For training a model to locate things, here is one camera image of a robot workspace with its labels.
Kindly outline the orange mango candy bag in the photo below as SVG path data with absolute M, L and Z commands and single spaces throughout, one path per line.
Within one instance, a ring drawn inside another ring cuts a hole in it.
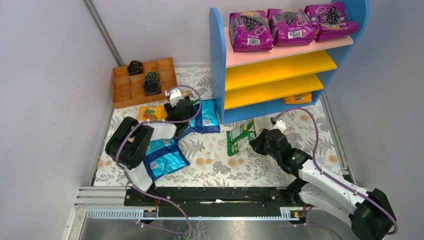
M 166 119 L 167 116 L 168 113 L 166 112 L 165 107 L 163 105 L 142 106 L 139 108 L 136 119 L 139 122 L 144 122 L 147 120 L 161 121 L 163 119 Z

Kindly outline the yellow green Fox's candy bag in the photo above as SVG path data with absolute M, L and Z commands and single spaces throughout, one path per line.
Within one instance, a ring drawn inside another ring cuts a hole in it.
M 182 91 L 181 95 L 184 99 L 190 100 L 193 105 L 197 105 L 200 102 L 198 98 L 195 98 L 191 91 Z

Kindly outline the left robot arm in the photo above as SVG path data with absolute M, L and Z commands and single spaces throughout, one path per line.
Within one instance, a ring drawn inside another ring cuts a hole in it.
M 105 146 L 106 154 L 138 191 L 146 192 L 161 176 L 189 165 L 176 138 L 194 122 L 201 105 L 181 99 L 164 108 L 167 116 L 161 120 L 125 117 Z

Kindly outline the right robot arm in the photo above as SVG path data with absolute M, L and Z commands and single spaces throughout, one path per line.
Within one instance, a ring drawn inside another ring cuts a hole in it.
M 395 229 L 396 217 L 384 192 L 369 191 L 317 166 L 311 155 L 292 147 L 280 130 L 264 129 L 249 144 L 296 177 L 287 187 L 292 197 L 338 218 L 360 240 L 382 240 Z

